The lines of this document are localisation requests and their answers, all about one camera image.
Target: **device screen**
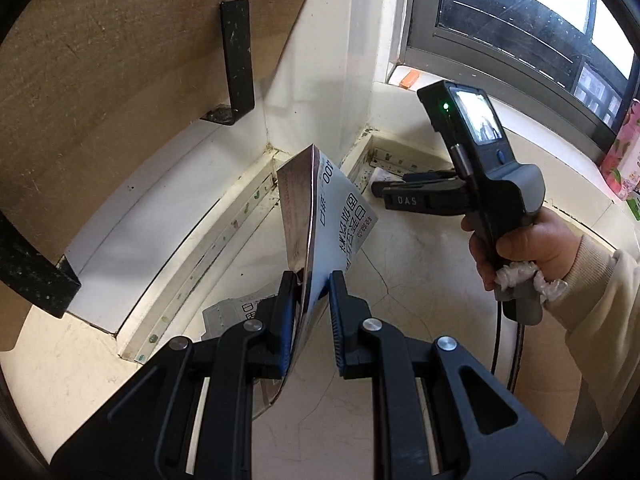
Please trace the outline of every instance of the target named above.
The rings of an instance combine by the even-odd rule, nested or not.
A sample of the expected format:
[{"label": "device screen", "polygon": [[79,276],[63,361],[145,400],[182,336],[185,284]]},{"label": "device screen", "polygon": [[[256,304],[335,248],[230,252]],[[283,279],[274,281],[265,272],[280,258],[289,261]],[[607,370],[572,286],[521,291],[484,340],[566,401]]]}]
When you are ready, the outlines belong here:
[{"label": "device screen", "polygon": [[488,144],[502,138],[494,113],[483,95],[459,88],[450,90],[476,144]]}]

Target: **beige sleeve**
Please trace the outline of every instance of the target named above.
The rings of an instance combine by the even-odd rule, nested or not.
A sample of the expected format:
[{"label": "beige sleeve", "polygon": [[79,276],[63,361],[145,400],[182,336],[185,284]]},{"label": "beige sleeve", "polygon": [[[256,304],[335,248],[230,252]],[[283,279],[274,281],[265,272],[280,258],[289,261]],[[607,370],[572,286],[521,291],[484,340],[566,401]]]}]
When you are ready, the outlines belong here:
[{"label": "beige sleeve", "polygon": [[640,266],[584,236],[565,281],[568,292],[548,310],[567,330],[569,352],[610,433],[640,383]]}]

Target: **pink tissue package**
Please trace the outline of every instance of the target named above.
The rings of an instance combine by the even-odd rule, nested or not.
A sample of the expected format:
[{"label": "pink tissue package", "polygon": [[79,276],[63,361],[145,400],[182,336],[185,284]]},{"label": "pink tissue package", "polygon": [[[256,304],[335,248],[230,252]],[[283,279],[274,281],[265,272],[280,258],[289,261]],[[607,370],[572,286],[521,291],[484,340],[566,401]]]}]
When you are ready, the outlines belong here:
[{"label": "pink tissue package", "polygon": [[600,173],[620,200],[627,200],[640,182],[640,102],[634,101]]}]

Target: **person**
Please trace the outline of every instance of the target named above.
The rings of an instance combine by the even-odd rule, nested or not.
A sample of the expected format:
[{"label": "person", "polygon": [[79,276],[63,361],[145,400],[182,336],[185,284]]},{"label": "person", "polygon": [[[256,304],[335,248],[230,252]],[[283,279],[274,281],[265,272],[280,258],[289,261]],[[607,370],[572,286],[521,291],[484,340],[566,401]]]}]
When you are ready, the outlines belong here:
[{"label": "person", "polygon": [[[473,231],[467,218],[462,228]],[[484,288],[493,290],[495,270],[476,234],[469,250]],[[532,225],[500,238],[496,250],[508,260],[534,261],[549,282],[568,283],[545,307],[565,328],[569,352],[611,434],[640,384],[640,266],[624,251],[611,254],[591,237],[574,234],[547,208]]]}]

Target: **gray window frame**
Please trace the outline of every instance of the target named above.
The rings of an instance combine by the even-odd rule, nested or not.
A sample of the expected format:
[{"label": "gray window frame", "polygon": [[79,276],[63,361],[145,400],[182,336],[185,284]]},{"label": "gray window frame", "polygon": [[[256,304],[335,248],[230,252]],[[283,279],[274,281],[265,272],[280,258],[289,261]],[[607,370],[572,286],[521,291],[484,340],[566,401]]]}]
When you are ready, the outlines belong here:
[{"label": "gray window frame", "polygon": [[[440,0],[407,0],[401,64],[483,88],[543,124],[594,162],[602,160],[615,133],[596,114],[524,63],[479,41],[437,27],[439,9]],[[590,22],[593,20],[594,16],[590,16]],[[426,50],[410,46],[416,43]],[[635,92],[623,99],[622,106],[625,101],[630,102],[637,90],[636,84]]]}]

